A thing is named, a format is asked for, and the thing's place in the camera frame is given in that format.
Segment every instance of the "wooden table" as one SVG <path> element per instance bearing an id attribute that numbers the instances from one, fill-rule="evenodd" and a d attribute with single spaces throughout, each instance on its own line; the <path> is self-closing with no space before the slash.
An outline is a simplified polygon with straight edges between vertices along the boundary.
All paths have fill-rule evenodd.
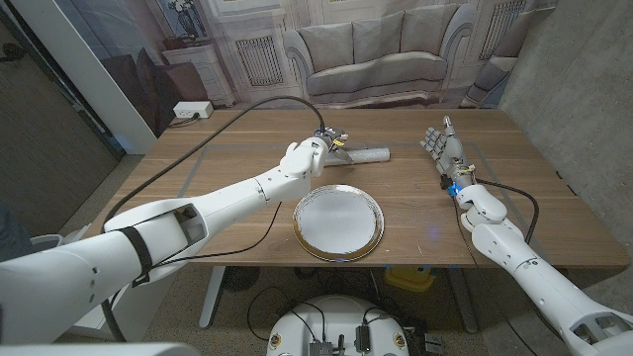
<path id="1" fill-rule="evenodd" d="M 167 130 L 138 165 L 86 235 L 98 233 L 105 213 L 127 192 L 215 131 L 237 111 L 215 111 L 209 120 Z M 313 188 L 348 184 L 369 193 L 385 215 L 385 233 L 369 255 L 349 266 L 432 265 L 474 267 L 457 228 L 451 199 L 439 189 L 433 160 L 419 145 L 428 127 L 441 128 L 449 115 L 477 177 L 498 181 L 532 194 L 541 213 L 532 246 L 559 267 L 624 267 L 629 256 L 608 230 L 576 197 L 555 170 L 502 111 L 494 110 L 325 110 L 325 123 L 349 133 L 348 149 L 388 147 L 383 163 L 326 167 Z M 200 153 L 131 199 L 122 211 L 158 199 L 176 197 L 188 177 L 185 196 L 197 196 L 258 175 L 278 164 L 290 142 L 302 141 L 317 127 L 309 110 L 258 110 L 221 133 Z M 195 174 L 194 166 L 199 162 Z M 508 215 L 525 233 L 532 217 L 530 202 L 520 195 L 489 190 L 508 207 Z M 267 238 L 252 250 L 202 259 L 216 265 L 325 266 L 305 251 L 292 229 L 298 201 L 284 203 Z M 252 244 L 270 224 L 275 207 L 229 227 L 201 254 L 232 251 Z M 482 266 L 494 263 L 474 248 Z"/>

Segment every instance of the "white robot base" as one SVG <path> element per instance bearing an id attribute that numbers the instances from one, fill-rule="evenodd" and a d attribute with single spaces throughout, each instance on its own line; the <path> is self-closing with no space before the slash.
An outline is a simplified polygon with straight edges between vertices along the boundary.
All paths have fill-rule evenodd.
<path id="1" fill-rule="evenodd" d="M 340 346 L 345 350 L 339 354 L 344 355 L 408 355 L 403 329 L 390 315 L 373 304 L 339 295 L 316 297 L 307 303 L 323 311 L 326 342 L 321 340 L 323 322 L 320 312 L 308 304 L 299 304 L 293 311 L 306 323 L 291 311 L 282 316 L 270 333 L 266 355 L 331 354 L 326 350 L 336 350 Z M 368 324 L 359 329 L 363 325 L 363 315 Z M 313 340 L 310 330 L 317 341 Z"/>

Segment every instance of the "yellow object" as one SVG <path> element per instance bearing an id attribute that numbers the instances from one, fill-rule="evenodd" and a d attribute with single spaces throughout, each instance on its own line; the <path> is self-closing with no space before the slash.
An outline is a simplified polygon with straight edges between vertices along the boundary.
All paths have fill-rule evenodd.
<path id="1" fill-rule="evenodd" d="M 412 292 L 428 290 L 437 270 L 430 267 L 389 267 L 385 269 L 385 281 L 392 286 Z"/>

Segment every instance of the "gold plate rim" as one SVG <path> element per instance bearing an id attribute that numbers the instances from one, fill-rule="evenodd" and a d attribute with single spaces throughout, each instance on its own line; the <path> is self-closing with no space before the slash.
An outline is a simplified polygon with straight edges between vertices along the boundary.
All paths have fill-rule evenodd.
<path id="1" fill-rule="evenodd" d="M 318 193 L 321 193 L 322 191 L 334 191 L 334 190 L 344 191 L 344 192 L 349 192 L 349 193 L 355 192 L 358 195 L 362 196 L 363 198 L 365 198 L 365 200 L 368 203 L 370 203 L 369 206 L 374 212 L 374 215 L 376 217 L 374 235 L 363 247 L 359 248 L 358 250 L 354 252 L 332 253 L 332 252 L 321 251 L 320 249 L 310 245 L 304 239 L 299 229 L 299 222 L 297 220 L 297 217 L 298 217 L 299 209 L 305 204 L 306 200 L 310 199 L 312 196 Z M 366 256 L 378 245 L 378 242 L 380 242 L 380 239 L 382 238 L 383 233 L 385 231 L 385 216 L 383 215 L 383 211 L 380 209 L 380 206 L 378 205 L 376 200 L 374 200 L 374 198 L 372 198 L 372 196 L 370 196 L 366 192 L 356 187 L 352 187 L 345 184 L 332 184 L 332 185 L 326 185 L 326 186 L 322 186 L 322 187 L 312 190 L 305 197 L 303 197 L 303 199 L 297 204 L 297 206 L 295 207 L 295 212 L 293 213 L 293 230 L 295 231 L 295 236 L 297 237 L 299 244 L 301 244 L 301 246 L 309 254 L 313 255 L 314 257 L 323 259 L 325 261 L 330 261 L 330 262 L 349 262 L 349 261 L 353 261 L 353 260 Z"/>

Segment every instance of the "blue light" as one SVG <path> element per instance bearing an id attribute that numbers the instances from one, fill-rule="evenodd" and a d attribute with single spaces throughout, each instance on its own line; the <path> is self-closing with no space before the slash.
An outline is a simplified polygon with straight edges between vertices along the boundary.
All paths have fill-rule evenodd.
<path id="1" fill-rule="evenodd" d="M 453 182 L 450 187 L 446 188 L 446 192 L 448 193 L 449 197 L 455 197 L 457 193 L 459 193 L 459 191 L 461 190 L 462 188 L 455 184 L 455 182 Z"/>

